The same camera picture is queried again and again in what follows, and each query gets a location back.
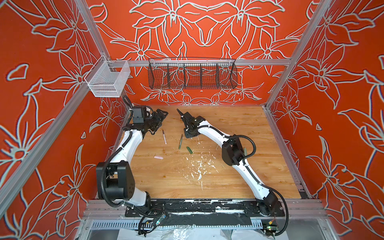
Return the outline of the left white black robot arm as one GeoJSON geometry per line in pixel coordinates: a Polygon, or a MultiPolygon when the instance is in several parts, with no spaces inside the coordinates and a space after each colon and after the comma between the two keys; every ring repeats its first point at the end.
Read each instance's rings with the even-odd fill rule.
{"type": "Polygon", "coordinates": [[[136,187],[131,162],[146,133],[154,135],[168,114],[160,109],[153,111],[149,106],[132,107],[118,148],[96,167],[98,196],[109,206],[149,206],[150,195],[136,187]]]}

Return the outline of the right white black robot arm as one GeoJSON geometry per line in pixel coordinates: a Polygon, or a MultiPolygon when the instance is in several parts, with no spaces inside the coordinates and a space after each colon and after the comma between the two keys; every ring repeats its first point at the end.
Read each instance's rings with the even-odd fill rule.
{"type": "Polygon", "coordinates": [[[248,184],[258,203],[260,214],[270,216],[274,213],[278,205],[277,192],[266,186],[248,163],[248,158],[256,153],[254,141],[244,135],[225,134],[201,116],[195,118],[188,112],[177,111],[185,125],[185,136],[194,138],[204,135],[221,147],[223,161],[228,166],[233,167],[248,184]],[[245,154],[241,139],[246,139],[251,143],[253,150],[250,154],[245,154]]]}

